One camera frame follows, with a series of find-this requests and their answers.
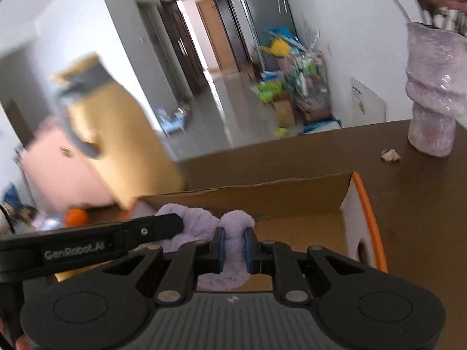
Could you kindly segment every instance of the screw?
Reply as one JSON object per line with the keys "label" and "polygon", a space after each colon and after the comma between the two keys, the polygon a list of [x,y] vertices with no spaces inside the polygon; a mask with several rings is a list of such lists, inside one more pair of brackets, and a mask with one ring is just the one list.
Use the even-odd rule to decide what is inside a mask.
{"label": "screw", "polygon": [[291,302],[304,302],[308,298],[308,294],[305,291],[293,290],[288,291],[285,298]]}
{"label": "screw", "polygon": [[174,291],[172,289],[166,289],[157,295],[159,301],[166,303],[179,301],[181,297],[182,296],[178,291]]}

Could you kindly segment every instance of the pink suitcase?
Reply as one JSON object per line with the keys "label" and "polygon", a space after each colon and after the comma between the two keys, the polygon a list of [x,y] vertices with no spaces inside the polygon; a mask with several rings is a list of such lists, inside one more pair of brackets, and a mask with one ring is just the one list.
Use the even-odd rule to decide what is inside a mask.
{"label": "pink suitcase", "polygon": [[114,204],[104,182],[52,118],[41,124],[22,163],[26,175],[59,213],[71,207]]}

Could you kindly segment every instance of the table top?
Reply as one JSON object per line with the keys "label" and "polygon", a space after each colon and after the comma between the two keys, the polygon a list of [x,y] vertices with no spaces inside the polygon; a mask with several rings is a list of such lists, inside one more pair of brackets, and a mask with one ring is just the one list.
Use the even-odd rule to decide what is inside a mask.
{"label": "table top", "polygon": [[[180,164],[189,189],[360,173],[380,228],[389,273],[441,298],[447,325],[437,350],[467,348],[467,131],[435,159],[407,141],[409,122],[281,139]],[[396,149],[400,163],[385,163]]]}

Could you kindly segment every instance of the yellow watering can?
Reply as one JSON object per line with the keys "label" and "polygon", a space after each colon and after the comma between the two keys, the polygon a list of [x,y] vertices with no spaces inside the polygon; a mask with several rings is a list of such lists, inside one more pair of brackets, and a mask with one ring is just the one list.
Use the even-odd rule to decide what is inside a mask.
{"label": "yellow watering can", "polygon": [[274,55],[277,58],[285,58],[290,54],[292,48],[282,38],[274,38],[271,41],[270,47],[267,48],[265,46],[260,46],[260,49]]}

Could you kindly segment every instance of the open doorway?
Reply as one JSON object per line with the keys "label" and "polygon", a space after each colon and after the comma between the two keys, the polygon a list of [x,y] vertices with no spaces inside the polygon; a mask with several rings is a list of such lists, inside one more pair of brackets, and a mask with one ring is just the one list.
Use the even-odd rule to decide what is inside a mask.
{"label": "open doorway", "polygon": [[167,32],[193,95],[242,71],[248,51],[231,0],[162,1]]}

